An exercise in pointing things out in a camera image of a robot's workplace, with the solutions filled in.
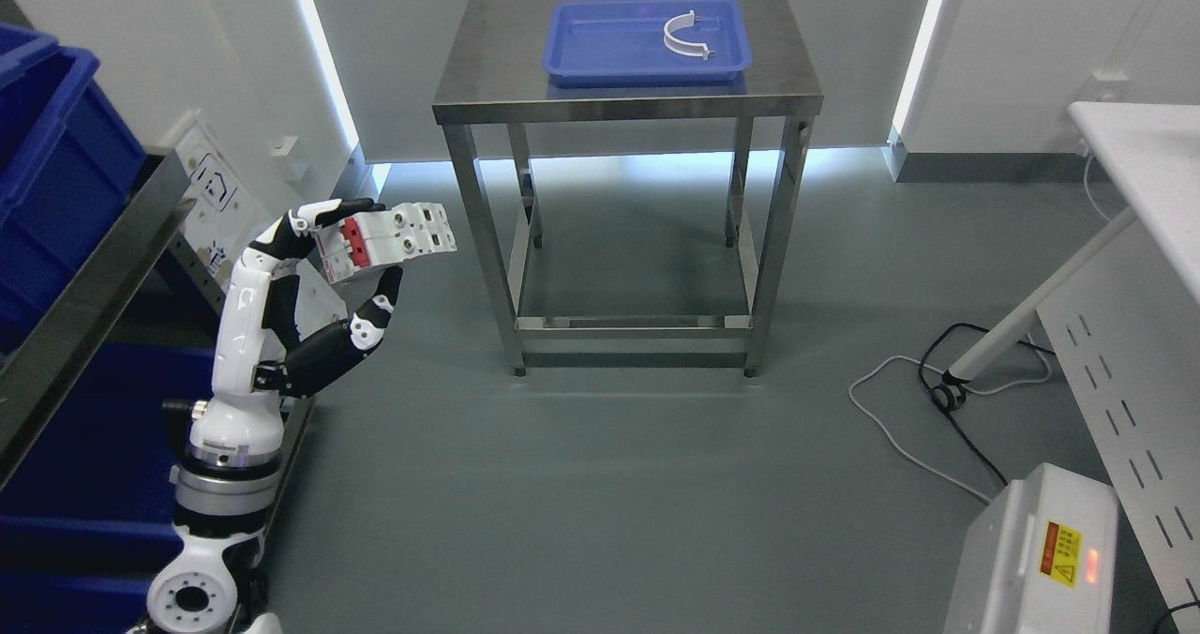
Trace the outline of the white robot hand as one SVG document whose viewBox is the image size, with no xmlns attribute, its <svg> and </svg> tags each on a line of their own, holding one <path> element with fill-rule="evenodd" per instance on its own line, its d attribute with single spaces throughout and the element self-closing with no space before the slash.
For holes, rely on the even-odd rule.
<svg viewBox="0 0 1200 634">
<path fill-rule="evenodd" d="M 301 339 L 295 267 L 316 249 L 313 233 L 355 214 L 383 211 L 373 199 L 330 199 L 289 208 L 234 262 L 216 342 L 214 396 L 192 423 L 199 461 L 270 461 L 283 439 L 281 397 L 312 397 L 382 343 L 398 301 L 402 267 L 388 267 L 352 316 Z"/>
</svg>

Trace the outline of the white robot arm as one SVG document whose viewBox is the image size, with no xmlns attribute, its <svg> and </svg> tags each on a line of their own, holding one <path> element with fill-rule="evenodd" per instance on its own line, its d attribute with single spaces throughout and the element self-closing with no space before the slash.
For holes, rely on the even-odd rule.
<svg viewBox="0 0 1200 634">
<path fill-rule="evenodd" d="M 214 357 L 214 395 L 193 415 L 172 468 L 172 527 L 184 548 L 146 591 L 146 617 L 162 632 L 216 633 L 251 600 L 265 524 L 281 482 L 283 397 L 322 391 L 379 347 L 394 317 L 402 267 L 390 267 L 372 297 L 343 319 L 304 337 L 294 311 L 298 263 L 316 232 L 370 199 L 330 199 L 284 213 L 245 246 L 224 297 Z"/>
</svg>

